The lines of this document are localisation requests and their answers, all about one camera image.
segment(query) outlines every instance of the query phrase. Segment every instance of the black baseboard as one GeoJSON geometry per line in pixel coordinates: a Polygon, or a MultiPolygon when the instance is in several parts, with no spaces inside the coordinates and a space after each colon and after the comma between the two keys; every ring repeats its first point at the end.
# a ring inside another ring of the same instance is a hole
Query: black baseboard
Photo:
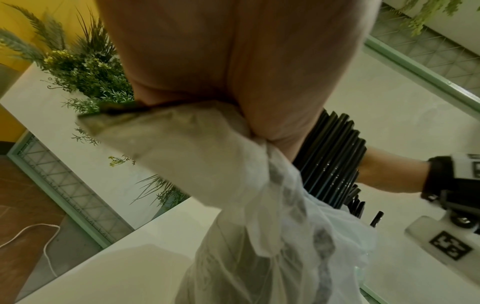
{"type": "Polygon", "coordinates": [[[0,141],[0,155],[6,155],[14,144],[9,141],[0,141]]]}

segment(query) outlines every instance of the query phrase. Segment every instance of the bundle of black straws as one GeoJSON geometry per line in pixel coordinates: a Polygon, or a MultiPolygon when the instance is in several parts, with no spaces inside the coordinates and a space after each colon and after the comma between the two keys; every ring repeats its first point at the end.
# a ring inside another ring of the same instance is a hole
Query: bundle of black straws
{"type": "Polygon", "coordinates": [[[367,150],[359,135],[347,114],[323,111],[293,161],[309,194],[336,209],[346,205],[358,218],[365,202],[355,180],[367,150]]]}

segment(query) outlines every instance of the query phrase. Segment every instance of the plastic bag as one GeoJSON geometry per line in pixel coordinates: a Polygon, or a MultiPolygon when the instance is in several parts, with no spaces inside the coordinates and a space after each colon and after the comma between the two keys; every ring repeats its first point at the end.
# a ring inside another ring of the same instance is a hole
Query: plastic bag
{"type": "Polygon", "coordinates": [[[308,195],[295,167],[251,134],[237,107],[116,111],[79,124],[222,210],[175,304],[361,303],[355,267],[364,267],[375,231],[308,195]]]}

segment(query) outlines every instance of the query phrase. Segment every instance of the foliage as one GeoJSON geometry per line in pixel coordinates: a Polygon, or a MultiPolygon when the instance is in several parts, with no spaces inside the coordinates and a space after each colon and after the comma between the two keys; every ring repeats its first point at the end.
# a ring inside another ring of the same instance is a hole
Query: foliage
{"type": "MultiPolygon", "coordinates": [[[[405,13],[413,9],[419,0],[405,0],[404,6],[398,10],[399,13],[405,13]]],[[[462,0],[427,0],[420,9],[420,12],[406,22],[406,25],[412,29],[412,36],[419,35],[422,29],[439,10],[443,8],[443,13],[453,16],[463,3],[462,0]]]]}
{"type": "MultiPolygon", "coordinates": [[[[35,29],[45,49],[28,44],[14,33],[0,29],[0,45],[6,46],[20,54],[23,59],[36,63],[43,71],[52,75],[49,78],[50,89],[62,88],[74,93],[81,92],[86,98],[69,98],[65,105],[79,114],[97,113],[100,103],[131,103],[134,101],[132,86],[125,77],[115,47],[111,42],[102,22],[90,12],[89,25],[79,17],[82,36],[69,45],[62,25],[49,14],[45,21],[40,20],[29,11],[14,5],[8,5],[21,12],[35,29]]],[[[73,139],[97,145],[99,142],[89,137],[81,128],[75,129],[73,139]]],[[[128,156],[110,158],[110,166],[117,166],[131,161],[128,156]]],[[[156,195],[160,205],[168,202],[175,206],[187,198],[178,188],[157,175],[141,182],[148,182],[137,198],[161,191],[156,195]]]]}

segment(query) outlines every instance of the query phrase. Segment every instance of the forearm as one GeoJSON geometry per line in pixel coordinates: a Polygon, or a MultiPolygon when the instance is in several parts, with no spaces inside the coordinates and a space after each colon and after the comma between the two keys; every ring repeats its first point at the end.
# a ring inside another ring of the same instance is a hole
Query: forearm
{"type": "Polygon", "coordinates": [[[420,193],[430,163],[368,148],[358,170],[358,183],[387,192],[420,193]]]}

